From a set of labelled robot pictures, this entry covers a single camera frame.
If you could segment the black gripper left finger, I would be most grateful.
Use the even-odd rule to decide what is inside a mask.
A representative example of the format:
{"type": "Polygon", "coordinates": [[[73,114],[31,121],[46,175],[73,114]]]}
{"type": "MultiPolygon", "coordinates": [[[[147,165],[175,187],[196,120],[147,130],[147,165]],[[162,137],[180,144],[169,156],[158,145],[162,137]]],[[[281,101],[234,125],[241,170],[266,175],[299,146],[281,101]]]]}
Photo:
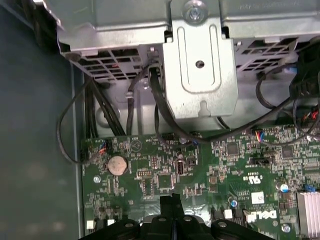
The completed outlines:
{"type": "Polygon", "coordinates": [[[115,222],[84,236],[85,240],[172,240],[174,196],[160,197],[160,214],[148,215],[142,223],[132,219],[115,222]]]}

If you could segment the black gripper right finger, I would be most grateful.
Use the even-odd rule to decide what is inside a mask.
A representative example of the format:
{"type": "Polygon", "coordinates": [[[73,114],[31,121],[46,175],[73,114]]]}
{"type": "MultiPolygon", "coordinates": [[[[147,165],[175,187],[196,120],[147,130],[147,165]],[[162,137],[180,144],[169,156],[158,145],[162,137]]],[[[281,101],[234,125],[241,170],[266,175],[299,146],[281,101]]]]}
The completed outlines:
{"type": "Polygon", "coordinates": [[[180,195],[173,194],[173,222],[179,240],[251,240],[250,229],[226,219],[218,219],[208,227],[197,217],[185,214],[180,195]]]}

